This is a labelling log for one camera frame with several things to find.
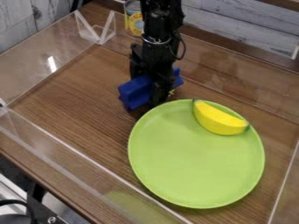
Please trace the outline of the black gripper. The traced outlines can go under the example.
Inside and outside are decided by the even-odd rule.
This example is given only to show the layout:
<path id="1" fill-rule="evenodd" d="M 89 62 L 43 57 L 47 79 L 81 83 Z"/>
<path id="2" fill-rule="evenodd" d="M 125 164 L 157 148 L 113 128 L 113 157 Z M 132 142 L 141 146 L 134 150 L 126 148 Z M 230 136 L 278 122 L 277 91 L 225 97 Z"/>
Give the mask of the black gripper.
<path id="1" fill-rule="evenodd" d="M 154 82 L 150 89 L 150 104 L 157 106 L 168 99 L 173 90 L 173 62 L 181 60 L 185 52 L 177 55 L 178 45 L 184 45 L 180 35 L 172 35 L 165 41 L 141 36 L 142 44 L 130 45 L 129 76 L 133 80 L 149 75 Z"/>

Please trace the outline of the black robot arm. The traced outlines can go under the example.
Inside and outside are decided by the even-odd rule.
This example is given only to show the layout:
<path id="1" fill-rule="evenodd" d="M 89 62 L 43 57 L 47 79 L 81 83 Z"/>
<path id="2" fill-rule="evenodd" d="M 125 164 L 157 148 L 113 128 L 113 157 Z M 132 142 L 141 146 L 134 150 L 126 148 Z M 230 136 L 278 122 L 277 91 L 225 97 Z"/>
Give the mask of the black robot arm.
<path id="1" fill-rule="evenodd" d="M 157 106 L 165 102 L 173 89 L 173 62 L 181 60 L 185 50 L 178 53 L 178 46 L 185 46 L 178 32 L 184 13 L 181 0 L 140 0 L 144 30 L 142 44 L 130 45 L 130 78 L 148 75 L 150 84 L 149 103 Z"/>

